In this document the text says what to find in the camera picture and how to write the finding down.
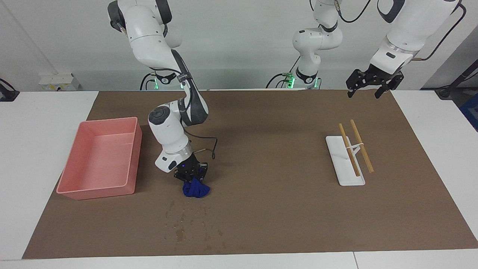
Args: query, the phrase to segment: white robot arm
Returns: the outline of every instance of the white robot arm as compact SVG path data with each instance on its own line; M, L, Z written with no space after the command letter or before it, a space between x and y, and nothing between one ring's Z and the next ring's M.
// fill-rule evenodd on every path
M300 53L295 70L295 77L298 78L296 83L305 85L306 88L313 86L319 71L320 56L317 51L333 49L342 43L334 0L317 0L314 19L319 23L318 28L297 31L293 37L293 46Z
M392 27L370 60L369 69L365 72L356 69L347 79L348 96L368 85L381 86L376 98L396 89L404 78L401 68L412 61L458 5L461 0L393 0L387 14L379 9Z
M202 180L207 163L199 163L192 151L184 127L201 124L208 116L206 102L179 53L163 34L161 25L172 19L167 0L118 0L109 4L111 26L127 35L134 56L155 71L172 71L185 90L186 97L162 104L148 117L149 126L163 151L156 166L164 172L174 168L174 176L183 181Z

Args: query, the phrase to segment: pink tray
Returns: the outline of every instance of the pink tray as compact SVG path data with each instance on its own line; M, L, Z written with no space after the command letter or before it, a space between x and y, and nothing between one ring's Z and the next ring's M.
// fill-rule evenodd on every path
M56 192L75 200L134 193L141 137L138 118L80 123Z

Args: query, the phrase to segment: brown paper surface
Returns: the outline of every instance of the brown paper surface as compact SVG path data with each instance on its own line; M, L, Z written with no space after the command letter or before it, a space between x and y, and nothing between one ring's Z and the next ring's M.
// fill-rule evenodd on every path
M188 127L217 136L203 199L154 165L147 116L182 92L100 92L89 120L138 117L136 192L75 201L52 193L23 258L477 248L478 244L390 93L203 92L210 116ZM375 168L341 187L325 137L354 119ZM212 140L191 138L194 149Z

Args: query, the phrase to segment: black cable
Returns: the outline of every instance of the black cable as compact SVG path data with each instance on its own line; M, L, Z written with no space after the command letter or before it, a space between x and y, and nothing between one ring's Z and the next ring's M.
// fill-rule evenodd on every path
M176 70L176 69L171 69L171 68L152 68L150 67L151 70L154 70L154 71L172 71L172 72L176 72L178 74L182 74L182 72Z
M148 73L146 76L143 77L143 80L141 81L141 85L140 85L140 90L143 90L144 82L149 76L151 76L151 73Z
M476 76L476 75L478 75L478 71L477 71L476 73L474 73L473 75L469 76L467 79L464 79L461 83L463 83L463 82L465 82L465 81L467 81L467 80L469 80L469 79L472 79L472 78L473 78L474 76ZM437 88L437 89L448 88L450 85L451 85L451 84L448 84L448 85L445 85L445 86L441 86L441 87L439 87L439 88Z
M294 69L294 67L295 67L295 65L297 64L297 62L299 61L299 59L300 59L300 56L297 58L297 60L295 60L294 65L292 65L291 70L289 70L289 73L292 73L292 69Z
M273 76L273 77L271 78L271 80L269 80L269 82L267 83L266 89L269 87L269 85L271 84L271 82L272 82L276 77L280 77L280 76L283 76L283 74L282 74L282 73L279 73L279 74Z
M150 82L156 83L156 81L155 81L154 79L148 80L148 81L146 82L146 88L145 88L146 90L148 90L148 83L150 83Z
M166 37L167 34L168 34L168 25L164 24L163 37Z
M362 12L360 12L360 14L357 16L357 18L355 18L355 19L353 19L353 20L351 20L351 21L347 21L346 19L344 19L344 17L342 17L342 11L340 10L340 8L339 8L338 11L337 11L337 12L338 12L338 15L339 15L339 17L340 17L344 22L346 22L346 23L353 23L353 22L357 21L357 20L362 16L363 12L365 12L365 10L367 9L367 7L369 6L369 4L370 4L371 1L372 1L372 0L368 0L368 1L367 1L367 4L365 4L365 7L362 9Z
M322 86L322 79L321 78L318 78L318 79L320 79L320 84L319 84L319 88L318 88L318 90L320 90L320 86Z
M193 98L193 89L191 87L189 87L189 102L187 103L186 111L191 106L191 99L192 98Z
M190 135L190 136L194 136L194 137L200 138L200 139L215 139L216 142L214 143L214 147L213 147L212 149L207 148L206 150L212 152L212 159L213 159L213 160L216 158L216 146L217 146L217 142L218 142L217 137L215 137L215 136L199 136L199 135L195 135L195 134L192 134L192 133L186 131L186 129L184 129L184 132L185 132L186 134Z
M17 91L17 90L15 90L15 88L14 88L10 83L8 83L6 80L0 78L0 81L3 82L3 83L5 83L5 85L7 85L8 87L10 87L12 90Z
M465 81L469 80L470 78L472 78L472 77L476 76L477 74L478 74L478 72L476 72L475 74L473 74L473 75L469 76L467 79L463 80L462 82L465 82Z
M281 81L277 82L277 85L275 85L275 87L277 88L279 86L279 83L281 83L281 82L282 82L282 85L284 85L284 82L287 82L287 80L284 79L284 80L281 80Z
M448 37L448 35L451 33L451 31L453 31L453 29L463 20L463 18L467 14L467 8L462 3L459 3L458 7L460 7L463 10L463 14L461 15L460 19L458 19L458 21L455 24L453 24L453 26L450 28L450 30L448 30L448 32L445 34L445 36L442 38L442 40L438 43L438 45L436 45L435 49L432 51L432 53L427 58L416 58L416 59L414 59L414 61L426 61L426 60L430 59L433 56L433 54L435 54L436 50L441 46L443 41L445 41L445 39Z

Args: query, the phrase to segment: water stain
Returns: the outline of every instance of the water stain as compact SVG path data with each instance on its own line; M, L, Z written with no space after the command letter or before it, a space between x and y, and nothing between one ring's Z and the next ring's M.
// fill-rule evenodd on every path
M184 228L181 227L181 229L176 230L176 239L178 242L181 242L184 240Z

